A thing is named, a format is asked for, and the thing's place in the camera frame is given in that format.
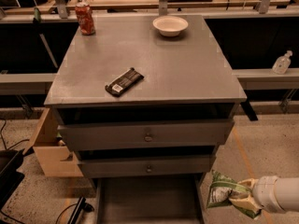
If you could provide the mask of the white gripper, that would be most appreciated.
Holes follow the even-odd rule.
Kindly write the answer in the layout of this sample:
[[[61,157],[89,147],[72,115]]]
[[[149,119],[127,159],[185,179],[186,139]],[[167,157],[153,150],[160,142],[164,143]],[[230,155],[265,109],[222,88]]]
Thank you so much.
[[[250,190],[251,194],[233,196],[229,201],[236,207],[245,209],[257,215],[262,209],[268,213],[283,213],[275,196],[275,185],[278,177],[263,176],[260,179],[248,178],[238,182]]]

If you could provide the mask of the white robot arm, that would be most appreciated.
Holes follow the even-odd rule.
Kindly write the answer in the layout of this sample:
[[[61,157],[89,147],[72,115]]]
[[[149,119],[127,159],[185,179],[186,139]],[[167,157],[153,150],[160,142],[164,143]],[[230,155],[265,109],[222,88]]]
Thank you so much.
[[[281,214],[299,211],[298,177],[263,176],[259,179],[243,180],[240,185],[249,188],[249,192],[230,198],[234,206],[255,213],[260,210]]]

